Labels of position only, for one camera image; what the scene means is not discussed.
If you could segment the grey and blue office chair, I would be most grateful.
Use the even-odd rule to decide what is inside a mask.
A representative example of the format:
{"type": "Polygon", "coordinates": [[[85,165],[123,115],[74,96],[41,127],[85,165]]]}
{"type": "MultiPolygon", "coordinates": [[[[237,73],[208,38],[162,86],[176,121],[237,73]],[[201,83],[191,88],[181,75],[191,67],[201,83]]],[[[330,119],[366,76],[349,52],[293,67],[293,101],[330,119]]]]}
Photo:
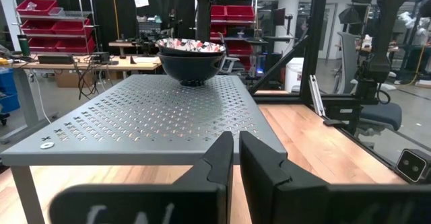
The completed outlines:
{"type": "MultiPolygon", "coordinates": [[[[341,40],[341,71],[335,76],[335,94],[350,94],[358,85],[355,79],[357,60],[360,58],[355,47],[356,38],[347,32],[338,33],[341,40]]],[[[402,109],[398,104],[362,104],[359,108],[352,108],[352,116],[347,112],[348,107],[340,110],[340,114],[349,116],[350,119],[344,126],[347,132],[355,137],[364,135],[371,137],[379,135],[385,129],[397,131],[402,123],[402,109]]]]}

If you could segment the metal rack with red bins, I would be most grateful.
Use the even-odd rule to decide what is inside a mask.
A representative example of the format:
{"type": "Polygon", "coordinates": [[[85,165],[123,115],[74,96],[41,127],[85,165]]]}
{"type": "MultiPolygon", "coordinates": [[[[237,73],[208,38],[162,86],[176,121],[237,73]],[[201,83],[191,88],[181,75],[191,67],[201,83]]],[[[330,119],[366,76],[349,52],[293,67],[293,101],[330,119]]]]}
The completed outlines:
{"type": "MultiPolygon", "coordinates": [[[[258,0],[214,0],[213,5],[250,5],[253,7],[255,18],[253,21],[232,21],[227,20],[227,18],[226,20],[211,20],[210,41],[227,43],[229,40],[244,40],[248,42],[248,39],[254,38],[257,35],[258,29],[257,2],[258,0]]],[[[242,56],[232,54],[232,56],[245,58],[250,55],[242,56]]]]}
{"type": "MultiPolygon", "coordinates": [[[[18,35],[25,34],[21,30],[22,24],[26,20],[49,20],[54,21],[80,21],[89,19],[91,22],[92,31],[87,37],[86,35],[60,35],[60,34],[25,34],[28,37],[28,41],[31,38],[56,38],[58,41],[61,39],[70,38],[89,38],[92,37],[96,44],[94,51],[99,50],[98,45],[98,22],[96,19],[96,12],[94,8],[94,0],[57,0],[58,7],[51,9],[48,15],[20,15],[16,8],[24,0],[12,0],[13,8],[15,12],[15,18],[17,20],[18,35]]],[[[66,52],[31,52],[33,54],[72,54],[66,52]]]]}

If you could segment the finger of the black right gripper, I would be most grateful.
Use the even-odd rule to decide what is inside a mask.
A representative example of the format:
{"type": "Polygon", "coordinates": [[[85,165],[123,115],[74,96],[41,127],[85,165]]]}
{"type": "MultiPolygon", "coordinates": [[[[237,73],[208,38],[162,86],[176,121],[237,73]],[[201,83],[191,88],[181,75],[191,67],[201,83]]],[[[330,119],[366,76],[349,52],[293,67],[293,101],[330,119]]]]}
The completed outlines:
{"type": "Polygon", "coordinates": [[[197,0],[196,39],[209,41],[211,4],[213,0],[197,0]]]}
{"type": "Polygon", "coordinates": [[[174,25],[177,38],[193,38],[194,0],[174,0],[174,25]]]}

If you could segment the cardboard box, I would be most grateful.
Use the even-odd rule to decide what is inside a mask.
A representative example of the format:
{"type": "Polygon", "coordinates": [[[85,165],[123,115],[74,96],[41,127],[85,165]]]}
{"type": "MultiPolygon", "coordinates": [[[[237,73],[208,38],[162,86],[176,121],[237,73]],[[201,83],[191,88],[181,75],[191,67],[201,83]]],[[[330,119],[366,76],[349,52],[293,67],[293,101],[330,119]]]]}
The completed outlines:
{"type": "Polygon", "coordinates": [[[78,87],[79,75],[72,71],[61,71],[55,74],[55,81],[58,87],[78,87]]]}

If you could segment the white aluminium bar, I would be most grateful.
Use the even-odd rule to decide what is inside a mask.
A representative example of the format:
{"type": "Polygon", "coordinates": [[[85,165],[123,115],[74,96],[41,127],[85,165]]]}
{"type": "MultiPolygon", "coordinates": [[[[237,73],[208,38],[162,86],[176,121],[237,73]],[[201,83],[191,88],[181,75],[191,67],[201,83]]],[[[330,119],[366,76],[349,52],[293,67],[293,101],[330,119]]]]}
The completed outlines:
{"type": "Polygon", "coordinates": [[[309,86],[310,86],[310,93],[312,96],[314,111],[319,116],[326,116],[325,107],[321,99],[321,93],[319,91],[319,85],[317,83],[317,78],[315,77],[315,75],[309,76],[309,86]]]}

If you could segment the blue plastic crate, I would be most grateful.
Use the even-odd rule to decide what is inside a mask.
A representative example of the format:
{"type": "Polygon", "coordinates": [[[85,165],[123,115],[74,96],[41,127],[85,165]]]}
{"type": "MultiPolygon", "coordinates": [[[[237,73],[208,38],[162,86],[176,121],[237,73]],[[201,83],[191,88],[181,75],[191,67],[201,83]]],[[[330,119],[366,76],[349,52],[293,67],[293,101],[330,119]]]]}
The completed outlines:
{"type": "Polygon", "coordinates": [[[0,67],[0,107],[6,114],[20,108],[18,91],[13,78],[13,69],[0,67]]]}

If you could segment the floral patterned navy bowl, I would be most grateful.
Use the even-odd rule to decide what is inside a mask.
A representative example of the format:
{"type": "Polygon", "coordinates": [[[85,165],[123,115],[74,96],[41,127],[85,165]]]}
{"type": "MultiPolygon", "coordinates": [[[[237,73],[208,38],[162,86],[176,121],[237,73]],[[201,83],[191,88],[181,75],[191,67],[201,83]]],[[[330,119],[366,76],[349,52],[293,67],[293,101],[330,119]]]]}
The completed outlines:
{"type": "Polygon", "coordinates": [[[198,87],[216,76],[221,69],[223,56],[184,57],[158,54],[167,75],[183,86],[198,87]]]}
{"type": "Polygon", "coordinates": [[[226,53],[226,47],[213,42],[184,38],[163,38],[156,41],[161,54],[184,57],[212,57],[226,53]]]}

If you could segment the dark green bottle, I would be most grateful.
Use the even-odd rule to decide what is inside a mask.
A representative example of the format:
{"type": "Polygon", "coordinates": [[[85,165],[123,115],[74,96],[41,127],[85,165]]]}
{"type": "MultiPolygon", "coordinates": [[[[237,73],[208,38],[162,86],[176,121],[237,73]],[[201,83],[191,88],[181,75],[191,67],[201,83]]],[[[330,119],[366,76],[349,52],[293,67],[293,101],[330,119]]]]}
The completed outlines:
{"type": "Polygon", "coordinates": [[[30,56],[31,52],[30,52],[28,37],[25,34],[19,34],[19,35],[17,35],[17,38],[18,38],[18,42],[20,45],[20,51],[22,52],[22,55],[25,57],[30,56]]]}

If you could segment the grey perforated metal shelf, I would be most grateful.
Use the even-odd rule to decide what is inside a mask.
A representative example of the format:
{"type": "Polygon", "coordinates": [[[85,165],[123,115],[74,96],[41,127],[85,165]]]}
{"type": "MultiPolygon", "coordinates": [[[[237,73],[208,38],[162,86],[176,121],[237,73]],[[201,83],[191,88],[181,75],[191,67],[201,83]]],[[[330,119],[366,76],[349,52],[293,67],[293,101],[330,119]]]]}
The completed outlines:
{"type": "Polygon", "coordinates": [[[84,182],[169,182],[225,131],[287,152],[237,76],[186,87],[132,75],[1,154],[0,224],[45,224],[52,197],[84,182]]]}

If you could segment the red plastic storage bin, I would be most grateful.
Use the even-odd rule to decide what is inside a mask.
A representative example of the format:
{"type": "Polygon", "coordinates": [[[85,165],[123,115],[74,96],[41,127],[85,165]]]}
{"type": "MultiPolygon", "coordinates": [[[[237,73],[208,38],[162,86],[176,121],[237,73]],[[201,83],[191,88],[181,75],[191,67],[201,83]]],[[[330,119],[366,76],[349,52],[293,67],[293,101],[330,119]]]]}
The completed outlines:
{"type": "Polygon", "coordinates": [[[253,21],[255,13],[250,5],[227,5],[226,18],[232,21],[253,21]]]}
{"type": "Polygon", "coordinates": [[[54,24],[54,21],[49,20],[26,20],[21,30],[25,34],[52,34],[54,24]]]}
{"type": "Polygon", "coordinates": [[[226,43],[229,55],[251,55],[253,52],[252,46],[244,40],[229,40],[226,43]]]}
{"type": "Polygon", "coordinates": [[[57,52],[56,38],[31,38],[28,45],[31,52],[57,52]]]}
{"type": "Polygon", "coordinates": [[[57,0],[24,0],[16,11],[20,15],[48,15],[54,7],[58,7],[57,0]]]}
{"type": "Polygon", "coordinates": [[[57,21],[51,28],[54,34],[86,35],[91,34],[92,27],[89,19],[76,21],[57,21]]]}
{"type": "Polygon", "coordinates": [[[72,54],[89,54],[95,49],[95,42],[92,37],[61,39],[57,42],[55,48],[58,52],[72,54]]]}
{"type": "Polygon", "coordinates": [[[210,18],[211,20],[226,20],[226,7],[223,5],[212,5],[210,18]]]}

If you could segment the white plastic bucket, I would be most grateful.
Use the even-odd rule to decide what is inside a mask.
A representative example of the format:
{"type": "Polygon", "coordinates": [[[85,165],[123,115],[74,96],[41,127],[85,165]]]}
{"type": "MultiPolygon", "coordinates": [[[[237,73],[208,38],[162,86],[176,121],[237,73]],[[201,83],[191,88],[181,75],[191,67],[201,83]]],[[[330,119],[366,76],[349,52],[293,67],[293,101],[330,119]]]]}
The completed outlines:
{"type": "Polygon", "coordinates": [[[284,88],[288,93],[298,92],[300,90],[303,64],[304,59],[300,57],[293,58],[286,64],[284,88]]]}

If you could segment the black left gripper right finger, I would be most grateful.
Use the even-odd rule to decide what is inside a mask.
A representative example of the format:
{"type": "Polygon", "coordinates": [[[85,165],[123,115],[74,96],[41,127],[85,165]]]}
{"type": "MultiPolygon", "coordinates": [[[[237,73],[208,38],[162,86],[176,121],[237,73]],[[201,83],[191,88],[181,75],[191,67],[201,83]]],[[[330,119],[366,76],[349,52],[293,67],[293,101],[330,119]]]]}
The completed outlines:
{"type": "Polygon", "coordinates": [[[431,224],[431,186],[330,184],[242,131],[240,170],[253,224],[431,224]]]}

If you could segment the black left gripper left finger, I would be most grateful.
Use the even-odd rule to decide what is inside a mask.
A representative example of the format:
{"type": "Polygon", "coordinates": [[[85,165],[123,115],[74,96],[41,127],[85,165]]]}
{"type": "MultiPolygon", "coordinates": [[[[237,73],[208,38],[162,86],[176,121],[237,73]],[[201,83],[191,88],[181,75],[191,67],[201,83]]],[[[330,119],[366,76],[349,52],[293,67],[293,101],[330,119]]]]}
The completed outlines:
{"type": "Polygon", "coordinates": [[[52,224],[227,224],[234,139],[222,133],[171,184],[81,184],[58,193],[52,224]]]}

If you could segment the small black monitor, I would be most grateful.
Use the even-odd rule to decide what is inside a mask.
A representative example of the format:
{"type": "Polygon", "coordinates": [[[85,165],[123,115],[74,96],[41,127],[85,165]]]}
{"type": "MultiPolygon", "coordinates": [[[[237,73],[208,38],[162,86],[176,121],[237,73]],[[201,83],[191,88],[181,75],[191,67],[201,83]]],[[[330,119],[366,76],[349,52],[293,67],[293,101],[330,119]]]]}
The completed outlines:
{"type": "Polygon", "coordinates": [[[285,25],[285,20],[286,20],[286,9],[285,8],[274,9],[271,12],[271,15],[273,17],[273,25],[274,26],[284,26],[285,25]]]}

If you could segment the long wooden desk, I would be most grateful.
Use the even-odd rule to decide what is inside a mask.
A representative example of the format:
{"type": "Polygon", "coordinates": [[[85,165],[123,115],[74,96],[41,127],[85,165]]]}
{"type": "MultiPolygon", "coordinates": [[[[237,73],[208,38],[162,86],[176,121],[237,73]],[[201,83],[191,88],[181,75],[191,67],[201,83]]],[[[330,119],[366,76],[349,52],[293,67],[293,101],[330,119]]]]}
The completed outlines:
{"type": "MultiPolygon", "coordinates": [[[[12,69],[37,69],[37,70],[52,70],[52,71],[72,71],[75,69],[84,70],[90,62],[90,56],[76,56],[73,58],[75,63],[71,65],[62,64],[42,64],[39,62],[33,63],[9,63],[3,67],[12,69]]],[[[96,70],[108,69],[109,71],[155,71],[162,65],[158,57],[137,57],[126,56],[121,59],[120,56],[113,56],[113,61],[118,61],[117,65],[102,65],[95,66],[96,70]]]]}

